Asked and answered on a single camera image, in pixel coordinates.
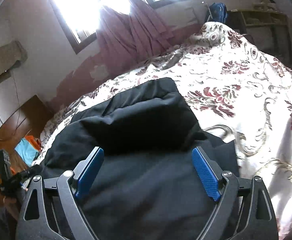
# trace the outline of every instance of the bag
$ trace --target bag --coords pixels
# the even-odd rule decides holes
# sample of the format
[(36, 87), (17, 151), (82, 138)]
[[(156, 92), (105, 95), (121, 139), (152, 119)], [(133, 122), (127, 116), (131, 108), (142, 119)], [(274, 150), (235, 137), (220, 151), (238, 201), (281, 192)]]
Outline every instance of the bag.
[(226, 5), (223, 3), (213, 3), (209, 6), (211, 15), (209, 10), (207, 10), (205, 22), (220, 22), (226, 23), (227, 20), (227, 8)]

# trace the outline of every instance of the wooden shelf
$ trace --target wooden shelf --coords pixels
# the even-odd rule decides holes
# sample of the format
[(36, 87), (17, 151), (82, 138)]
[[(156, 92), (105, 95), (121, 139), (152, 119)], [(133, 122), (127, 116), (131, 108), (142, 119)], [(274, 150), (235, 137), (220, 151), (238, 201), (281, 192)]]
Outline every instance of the wooden shelf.
[(270, 26), (270, 25), (285, 26), (287, 24), (286, 23), (260, 23), (260, 24), (249, 23), (249, 24), (246, 24), (246, 27), (264, 27), (264, 26)]
[(234, 10), (230, 10), (230, 12), (260, 12), (260, 13), (271, 13), (271, 14), (285, 15), (284, 13), (281, 13), (281, 12), (261, 11), (261, 10), (254, 10), (254, 9), (234, 9)]

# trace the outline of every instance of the hand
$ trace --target hand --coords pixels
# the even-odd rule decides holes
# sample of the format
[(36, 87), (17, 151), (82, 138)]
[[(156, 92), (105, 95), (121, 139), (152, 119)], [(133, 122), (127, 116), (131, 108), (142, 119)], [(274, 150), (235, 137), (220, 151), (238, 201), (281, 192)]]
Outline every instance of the hand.
[(11, 197), (6, 197), (4, 196), (4, 206), (7, 209), (7, 211), (9, 212), (9, 214), (18, 221), (18, 217), (19, 217), (19, 210), (17, 208), (17, 200), (15, 198), (11, 198)]

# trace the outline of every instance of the blue clamp pad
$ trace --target blue clamp pad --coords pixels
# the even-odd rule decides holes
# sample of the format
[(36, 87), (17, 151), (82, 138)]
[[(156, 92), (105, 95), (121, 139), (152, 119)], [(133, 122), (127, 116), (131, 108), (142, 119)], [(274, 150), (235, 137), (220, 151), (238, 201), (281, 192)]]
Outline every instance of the blue clamp pad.
[(81, 199), (89, 192), (103, 162), (104, 151), (102, 148), (99, 148), (89, 163), (85, 163), (85, 168), (78, 178), (77, 189), (74, 194), (76, 199)]
[(192, 153), (193, 165), (209, 197), (218, 201), (221, 194), (218, 190), (218, 179), (209, 167), (201, 152), (195, 148)]

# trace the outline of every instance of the metal screw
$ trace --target metal screw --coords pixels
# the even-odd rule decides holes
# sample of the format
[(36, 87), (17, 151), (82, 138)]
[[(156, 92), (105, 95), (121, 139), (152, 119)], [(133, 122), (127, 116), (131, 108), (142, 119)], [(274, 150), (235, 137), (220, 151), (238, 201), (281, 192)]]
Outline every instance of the metal screw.
[(257, 182), (262, 182), (262, 178), (259, 177), (259, 176), (255, 176), (255, 180), (256, 180)]
[(37, 182), (37, 181), (40, 180), (40, 178), (41, 178), (41, 177), (40, 177), (39, 175), (36, 175), (36, 176), (33, 178), (33, 181), (34, 181), (34, 182)]
[(65, 177), (70, 177), (72, 174), (73, 174), (72, 171), (65, 171), (65, 172), (63, 173), (63, 175), (64, 175)]
[(230, 171), (224, 171), (223, 174), (226, 177), (231, 177), (233, 175)]

